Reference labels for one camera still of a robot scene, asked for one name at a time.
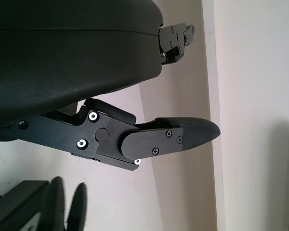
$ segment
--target screw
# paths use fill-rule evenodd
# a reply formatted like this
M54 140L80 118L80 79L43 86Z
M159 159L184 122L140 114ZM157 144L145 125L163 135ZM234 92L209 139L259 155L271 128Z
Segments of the screw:
M77 142L77 148L80 150L85 150L88 147L88 142L85 139L81 139Z
M96 122L96 121L98 121L98 114L97 114L96 112L91 112L91 113L89 114L89 120L90 120L91 122Z
M181 136L179 136L179 137L177 138L177 143L182 143L182 137L181 137Z
M166 137L171 137L172 136L172 131L171 130L168 130L166 131Z
M19 121L17 125L21 130L26 130L29 127L29 123L25 120Z
M153 155L157 155L159 153L159 149L158 148L154 148L153 150L152 150L152 154Z
M134 164L139 165L141 160L134 160Z

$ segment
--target black metal plate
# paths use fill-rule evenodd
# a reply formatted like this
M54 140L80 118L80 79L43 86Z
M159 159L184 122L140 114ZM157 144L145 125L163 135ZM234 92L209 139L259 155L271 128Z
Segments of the black metal plate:
M0 128L0 135L94 158L99 145L95 139L95 133L98 129L107 127L109 117L100 114L100 119L96 123L86 119L79 126L72 126L41 115L26 118L24 121L28 122L27 129L19 129L18 121L15 121L8 128ZM80 139L85 139L89 143L85 150L77 148L77 142Z
M171 130L172 136L167 137L166 131ZM158 155L176 153L183 150L183 145L177 143L177 138L183 136L183 128L161 130L144 130L128 135L121 147L122 154L129 160L153 157L154 148L159 149Z

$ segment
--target white wall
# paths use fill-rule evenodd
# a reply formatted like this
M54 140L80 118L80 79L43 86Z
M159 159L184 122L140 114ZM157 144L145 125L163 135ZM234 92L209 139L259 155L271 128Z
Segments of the white wall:
M227 231L289 230L289 0L214 0Z
M200 0L156 0L164 26L195 26L194 42L176 64L140 84L146 121L156 117L210 117ZM152 158L164 230L214 231L212 144Z
M144 122L139 86L98 97ZM127 171L25 141L0 142L0 195L23 180L64 179L66 212L77 185L88 188L85 230L162 231L151 159Z

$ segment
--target bolt head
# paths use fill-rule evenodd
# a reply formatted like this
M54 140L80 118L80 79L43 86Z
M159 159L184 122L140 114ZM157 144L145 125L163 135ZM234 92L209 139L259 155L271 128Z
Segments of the bolt head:
M91 122L97 122L99 119L97 112L90 112L88 117Z
M177 138L177 143L182 143L182 137L181 137L181 136L179 136L179 137Z
M140 162L141 162L141 160L139 159L139 160L134 160L134 164L136 164L136 165L139 165L140 164Z
M157 155L159 153L159 148L154 148L153 150L152 150L152 154L153 155Z
M168 130L166 131L166 137L171 137L172 136L172 131L171 130Z
M77 148L79 150L85 150L88 147L88 142L85 139L80 139L77 142Z

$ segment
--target metal bracket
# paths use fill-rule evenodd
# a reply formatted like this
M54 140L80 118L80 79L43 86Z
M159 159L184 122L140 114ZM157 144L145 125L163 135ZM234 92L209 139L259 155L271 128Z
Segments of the metal bracket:
M162 64L179 61L184 56L185 47L194 40L194 33L194 26L186 23L161 28L158 38Z
M129 160L176 153L183 150L183 128L142 130L128 135L121 147Z

